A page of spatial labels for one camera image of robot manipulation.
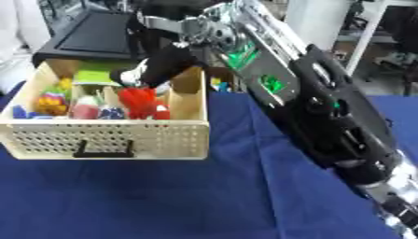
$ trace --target table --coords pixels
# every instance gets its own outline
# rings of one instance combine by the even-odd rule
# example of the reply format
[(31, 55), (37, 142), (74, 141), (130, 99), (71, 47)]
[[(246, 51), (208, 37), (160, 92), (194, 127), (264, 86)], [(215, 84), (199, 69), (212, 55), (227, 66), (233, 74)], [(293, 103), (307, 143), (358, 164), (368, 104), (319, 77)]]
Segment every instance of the table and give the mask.
[[(208, 97), (205, 161), (31, 162), (0, 149), (0, 238), (398, 238), (248, 95)], [(418, 159), (417, 98), (373, 101)]]
[(418, 0), (377, 0), (379, 5), (378, 10), (374, 16), (369, 20), (369, 23), (366, 29), (363, 32), (355, 51), (353, 52), (350, 61), (347, 64), (346, 70), (347, 73), (351, 76), (357, 68), (358, 63), (360, 62), (364, 52), (366, 51), (367, 46), (369, 45), (370, 40), (373, 38), (374, 32), (376, 31), (379, 23), (384, 15), (384, 12), (390, 6), (399, 6), (399, 7), (418, 7)]

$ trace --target plush toy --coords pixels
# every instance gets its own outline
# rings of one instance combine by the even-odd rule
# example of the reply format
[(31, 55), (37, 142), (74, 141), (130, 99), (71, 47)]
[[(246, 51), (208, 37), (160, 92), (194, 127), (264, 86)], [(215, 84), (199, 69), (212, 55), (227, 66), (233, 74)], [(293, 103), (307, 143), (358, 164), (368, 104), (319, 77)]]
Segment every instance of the plush toy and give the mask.
[(124, 120), (125, 113), (121, 108), (103, 105), (100, 107), (99, 120)]
[(100, 102), (95, 96), (79, 98), (71, 110), (71, 118), (77, 120), (96, 120), (99, 116)]
[(156, 101), (156, 93), (150, 88), (126, 88), (118, 92), (118, 97), (129, 109), (130, 119), (168, 120), (170, 118), (168, 106)]
[(63, 78), (48, 87), (35, 101), (35, 112), (51, 116), (63, 116), (71, 100), (71, 78)]

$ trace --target toy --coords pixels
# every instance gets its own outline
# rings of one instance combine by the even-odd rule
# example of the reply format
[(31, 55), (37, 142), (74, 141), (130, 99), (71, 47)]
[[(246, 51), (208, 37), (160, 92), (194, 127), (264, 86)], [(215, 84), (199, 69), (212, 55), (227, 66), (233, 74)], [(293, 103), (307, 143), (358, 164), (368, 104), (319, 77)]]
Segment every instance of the toy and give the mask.
[[(155, 91), (150, 88), (126, 88), (118, 92), (119, 100), (129, 109), (129, 118), (133, 120), (168, 120), (170, 118), (168, 106), (161, 101), (156, 101)], [(157, 113), (158, 105), (164, 105), (158, 119), (154, 116)]]
[(154, 120), (169, 120), (170, 119), (170, 110), (168, 106), (162, 101), (155, 101), (156, 110), (152, 115)]
[(63, 78), (48, 87), (35, 101), (35, 112), (51, 116), (63, 116), (68, 111), (71, 98), (71, 78)]
[(99, 105), (99, 100), (95, 96), (83, 96), (74, 105), (71, 111), (71, 118), (77, 120), (96, 120), (99, 116)]
[(100, 108), (99, 120), (123, 120), (125, 119), (125, 113), (121, 108), (111, 107), (109, 105), (103, 105)]
[(27, 119), (37, 119), (37, 120), (46, 120), (53, 119), (53, 116), (44, 115), (37, 112), (26, 112), (26, 110), (21, 105), (15, 105), (12, 109), (13, 119), (17, 120), (27, 120)]

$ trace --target black chair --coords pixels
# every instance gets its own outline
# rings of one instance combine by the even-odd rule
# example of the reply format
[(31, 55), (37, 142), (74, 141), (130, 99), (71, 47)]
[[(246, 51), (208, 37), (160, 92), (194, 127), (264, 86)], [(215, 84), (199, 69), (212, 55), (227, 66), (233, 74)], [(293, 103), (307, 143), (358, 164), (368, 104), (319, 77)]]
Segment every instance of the black chair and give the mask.
[[(383, 16), (381, 26), (397, 42), (397, 51), (418, 54), (418, 8), (390, 7)], [(407, 64), (381, 62), (366, 76), (366, 81), (377, 76), (400, 76), (404, 96), (412, 93), (412, 84), (418, 82), (418, 61)]]

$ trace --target black and white object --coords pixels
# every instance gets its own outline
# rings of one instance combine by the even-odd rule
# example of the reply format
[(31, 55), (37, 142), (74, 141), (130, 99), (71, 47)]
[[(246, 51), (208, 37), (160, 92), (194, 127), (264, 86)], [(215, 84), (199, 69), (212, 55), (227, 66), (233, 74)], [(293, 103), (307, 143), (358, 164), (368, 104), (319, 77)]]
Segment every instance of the black and white object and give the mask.
[(157, 88), (198, 63), (187, 43), (174, 42), (144, 59), (134, 69), (118, 69), (110, 78), (124, 87)]

